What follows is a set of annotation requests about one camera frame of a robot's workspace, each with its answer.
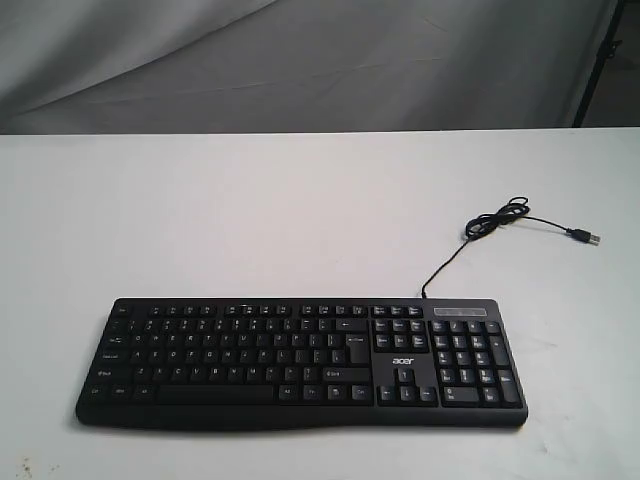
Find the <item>black Acer keyboard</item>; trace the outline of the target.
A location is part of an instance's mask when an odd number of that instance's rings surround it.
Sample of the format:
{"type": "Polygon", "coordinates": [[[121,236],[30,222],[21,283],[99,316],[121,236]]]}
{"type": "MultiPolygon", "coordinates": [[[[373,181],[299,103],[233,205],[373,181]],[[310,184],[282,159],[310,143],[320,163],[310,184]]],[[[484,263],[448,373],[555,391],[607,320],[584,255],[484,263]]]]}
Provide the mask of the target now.
{"type": "Polygon", "coordinates": [[[178,431],[515,428],[528,407],[489,299],[120,298],[75,414],[178,431]]]}

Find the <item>grey backdrop cloth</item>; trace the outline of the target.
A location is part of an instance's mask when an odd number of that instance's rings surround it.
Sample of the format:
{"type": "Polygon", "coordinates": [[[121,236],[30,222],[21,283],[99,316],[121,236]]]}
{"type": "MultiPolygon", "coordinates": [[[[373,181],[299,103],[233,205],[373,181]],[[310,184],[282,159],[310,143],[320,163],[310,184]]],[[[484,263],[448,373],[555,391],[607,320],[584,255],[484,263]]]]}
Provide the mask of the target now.
{"type": "Polygon", "coordinates": [[[618,1],[5,1],[5,134],[576,124],[618,1]]]}

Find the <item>black tripod stand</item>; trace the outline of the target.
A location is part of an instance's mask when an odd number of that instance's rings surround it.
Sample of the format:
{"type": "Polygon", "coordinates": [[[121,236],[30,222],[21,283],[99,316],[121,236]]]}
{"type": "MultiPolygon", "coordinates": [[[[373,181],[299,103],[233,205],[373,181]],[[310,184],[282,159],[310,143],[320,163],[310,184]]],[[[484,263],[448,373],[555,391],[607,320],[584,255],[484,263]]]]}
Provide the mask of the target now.
{"type": "Polygon", "coordinates": [[[626,0],[618,0],[615,4],[615,8],[607,25],[606,33],[599,44],[588,82],[576,109],[576,114],[572,122],[573,128],[581,128],[583,126],[604,67],[608,60],[615,57],[618,47],[623,43],[622,40],[616,39],[616,35],[627,4],[628,1],[626,0]]]}

